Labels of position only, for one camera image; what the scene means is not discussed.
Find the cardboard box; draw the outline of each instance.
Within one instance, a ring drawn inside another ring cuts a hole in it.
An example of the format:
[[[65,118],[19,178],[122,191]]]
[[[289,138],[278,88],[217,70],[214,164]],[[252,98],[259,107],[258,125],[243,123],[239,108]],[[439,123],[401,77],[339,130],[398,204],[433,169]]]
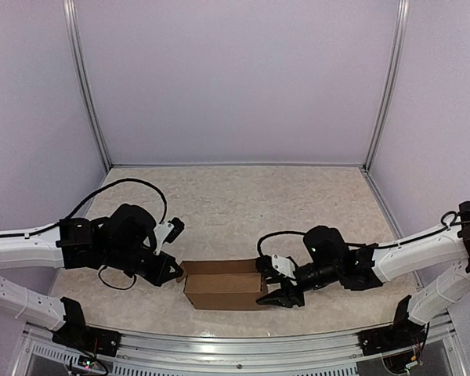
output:
[[[195,309],[264,309],[256,299],[268,294],[268,287],[256,269],[256,260],[183,261],[184,293]]]

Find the lavender wall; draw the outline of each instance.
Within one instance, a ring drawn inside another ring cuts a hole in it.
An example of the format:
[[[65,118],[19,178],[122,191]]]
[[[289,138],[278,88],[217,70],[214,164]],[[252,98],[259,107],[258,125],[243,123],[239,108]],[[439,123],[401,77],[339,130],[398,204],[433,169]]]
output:
[[[112,161],[360,165],[397,4],[77,2]]]
[[[103,178],[61,1],[0,1],[0,230],[66,215]],[[4,277],[47,292],[54,270]],[[0,376],[23,323],[0,313]]]
[[[411,2],[372,173],[404,235],[470,200],[470,0]],[[428,283],[446,267],[421,275]],[[470,366],[470,295],[450,314]]]

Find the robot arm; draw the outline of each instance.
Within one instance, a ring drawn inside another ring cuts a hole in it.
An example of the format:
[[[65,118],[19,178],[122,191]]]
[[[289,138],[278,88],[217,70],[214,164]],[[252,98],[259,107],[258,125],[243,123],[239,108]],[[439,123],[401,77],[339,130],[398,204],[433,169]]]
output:
[[[63,219],[56,224],[0,231],[0,269],[46,266],[55,269],[109,266],[129,277],[138,275],[155,286],[180,277],[174,257],[162,249],[183,231],[177,218],[157,225],[144,209],[123,204],[109,218]],[[85,324],[80,304],[51,298],[0,276],[0,309],[54,333],[53,341],[114,356],[120,335]]]
[[[258,270],[280,289],[258,304],[305,305],[304,292],[338,281],[362,291],[380,287],[403,274],[441,262],[455,263],[427,288],[403,299],[393,324],[359,335],[364,355],[383,353],[425,340],[425,325],[470,292],[470,201],[460,204],[451,222],[387,244],[355,244],[350,249],[337,229],[318,226],[303,237],[312,262],[297,266],[291,258],[260,255]]]

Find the black cable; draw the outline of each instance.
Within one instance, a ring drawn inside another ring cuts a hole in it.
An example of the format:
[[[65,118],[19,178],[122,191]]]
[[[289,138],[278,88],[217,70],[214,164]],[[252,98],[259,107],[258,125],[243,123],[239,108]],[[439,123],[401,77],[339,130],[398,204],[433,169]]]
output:
[[[80,204],[78,204],[75,209],[73,209],[71,211],[70,214],[68,214],[66,217],[64,217],[63,219],[71,219],[75,214],[77,214],[77,212],[80,210],[80,208],[82,206],[84,206],[87,201],[89,201],[90,199],[94,198],[95,196],[97,196],[98,194],[104,192],[105,190],[108,190],[110,189],[111,187],[113,186],[116,186],[117,184],[121,184],[121,183],[126,183],[126,182],[131,182],[131,183],[138,183],[138,184],[143,184],[144,186],[147,186],[149,188],[151,188],[152,190],[155,190],[158,195],[160,196],[160,198],[162,199],[162,202],[164,203],[164,211],[162,213],[162,218],[160,220],[159,223],[163,223],[165,221],[165,216],[167,215],[167,199],[165,198],[165,195],[164,193],[158,188],[156,187],[155,185],[153,185],[152,183],[149,183],[145,180],[141,180],[141,179],[136,179],[136,178],[123,178],[123,179],[119,179],[119,180],[115,180],[114,182],[112,183],[109,183],[105,186],[102,186],[101,188],[99,188],[98,190],[95,190],[94,192],[92,192],[91,194],[89,194],[86,198],[84,198],[82,201],[80,201]],[[35,236],[35,235],[39,235],[41,233],[44,233],[45,231],[49,231],[55,227],[57,227],[60,223],[59,222],[56,222],[56,223],[53,223],[52,225],[50,226],[47,226],[43,229],[39,229],[37,231],[33,231],[31,233],[29,233],[30,236]],[[8,237],[24,237],[24,234],[25,233],[0,233],[0,239],[4,239],[4,238],[8,238]]]
[[[107,287],[110,287],[110,288],[113,288],[114,290],[120,290],[120,291],[126,291],[126,290],[130,290],[131,288],[134,287],[134,285],[136,284],[137,280],[138,280],[138,277],[134,274],[132,276],[132,284],[129,286],[129,287],[117,287],[117,286],[112,286],[111,284],[108,284],[102,277],[101,277],[101,273],[103,272],[103,270],[107,269],[108,266],[103,266],[99,272],[97,273],[97,276],[99,277],[99,279],[101,280],[101,282],[103,282],[103,284]]]
[[[279,235],[303,235],[303,236],[305,236],[306,233],[303,233],[302,231],[277,231],[275,233],[267,233],[264,237],[261,237],[258,240],[257,249],[258,249],[258,253],[259,253],[260,256],[264,256],[264,254],[261,250],[262,242],[265,241],[266,239],[268,239],[269,237],[277,237]]]
[[[63,342],[67,342],[70,344],[70,347],[72,349],[75,349],[77,350],[78,352],[80,352],[81,354],[87,356],[92,362],[94,363],[98,363],[103,369],[104,369],[104,374],[102,374],[101,376],[108,376],[108,374],[110,373],[110,371],[108,370],[108,367],[105,363],[103,363],[101,360],[97,359],[96,356],[86,352],[85,350],[81,350],[79,349],[76,345],[73,344],[73,342],[71,341],[67,341],[64,337],[60,336],[59,334],[57,334],[55,331],[51,331],[52,335],[55,335],[57,338],[61,339]]]
[[[80,208],[82,206],[84,206],[87,201],[89,201],[91,198],[97,196],[98,194],[104,192],[105,190],[108,190],[110,189],[112,186],[116,186],[117,184],[121,184],[121,183],[126,183],[126,182],[131,182],[131,183],[138,183],[138,184],[143,184],[144,186],[147,186],[149,188],[151,188],[152,190],[155,190],[155,192],[158,193],[158,195],[160,196],[160,198],[162,199],[162,202],[164,203],[164,212],[162,214],[162,218],[160,220],[159,223],[163,223],[163,221],[165,221],[165,216],[167,215],[167,199],[165,198],[165,195],[164,193],[158,189],[155,185],[153,185],[152,183],[149,183],[145,180],[141,180],[141,179],[136,179],[136,178],[123,178],[123,179],[119,179],[119,180],[115,180],[114,182],[110,183],[110,184],[107,184],[101,188],[99,188],[98,190],[95,190],[94,192],[92,192],[91,194],[89,194],[86,198],[84,198],[80,204],[78,204],[75,209],[73,209],[71,211],[70,214],[68,214],[66,216],[65,219],[70,219],[71,217],[73,217],[75,214],[77,214],[78,210],[80,210]]]
[[[423,355],[423,350],[425,349],[426,345],[426,340],[428,339],[428,333],[430,332],[430,322],[426,324],[426,332],[425,332],[425,338],[423,339],[423,343],[421,344],[421,351],[420,351],[420,358],[421,355]]]
[[[257,245],[257,249],[258,249],[258,253],[259,255],[261,256],[261,258],[263,260],[265,260],[264,256],[265,254],[262,252],[261,250],[261,244],[263,241],[265,241],[266,239],[270,238],[270,237],[277,237],[277,236],[280,236],[280,235],[302,235],[302,236],[305,236],[306,233],[303,233],[301,231],[277,231],[275,233],[267,233],[265,236],[259,238],[258,240],[258,245]],[[268,265],[268,267],[270,269],[273,269],[273,266],[272,265]],[[289,277],[289,276],[284,276],[286,279],[288,280],[296,280],[295,278],[292,278],[292,277]]]

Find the speckled floor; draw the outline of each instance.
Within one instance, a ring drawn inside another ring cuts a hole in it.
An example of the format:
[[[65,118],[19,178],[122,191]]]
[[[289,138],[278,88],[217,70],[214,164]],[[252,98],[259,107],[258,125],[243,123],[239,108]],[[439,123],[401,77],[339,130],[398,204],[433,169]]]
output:
[[[301,230],[324,224],[337,227],[345,241],[392,239],[379,207],[356,168],[319,167],[177,167],[115,168],[106,183],[124,177],[159,186],[168,199],[168,219],[180,217],[185,231],[164,251],[181,260],[245,259],[268,232]],[[156,219],[157,194],[135,183],[116,186],[98,196],[89,210],[94,219],[111,215],[122,203],[138,204]],[[267,240],[266,253],[291,255],[309,262],[300,237]],[[131,281],[106,270],[119,286]],[[55,296],[79,301],[90,324],[155,334],[216,337],[265,337],[340,331],[389,322],[397,302],[412,294],[412,276],[400,277],[371,291],[351,292],[339,284],[305,294],[302,308],[258,312],[197,311],[183,295],[183,284],[158,288],[138,279],[129,291],[105,287],[92,269],[63,270]]]

